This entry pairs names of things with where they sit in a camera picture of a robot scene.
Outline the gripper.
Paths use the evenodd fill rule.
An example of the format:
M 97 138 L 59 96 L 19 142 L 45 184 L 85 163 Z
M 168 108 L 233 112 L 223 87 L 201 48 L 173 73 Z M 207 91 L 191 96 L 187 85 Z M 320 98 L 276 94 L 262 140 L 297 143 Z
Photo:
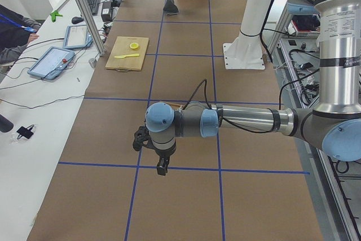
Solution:
M 155 153 L 159 156 L 159 162 L 157 163 L 157 174 L 165 176 L 168 172 L 168 165 L 171 155 L 175 153 L 175 149 L 160 150 L 156 149 Z

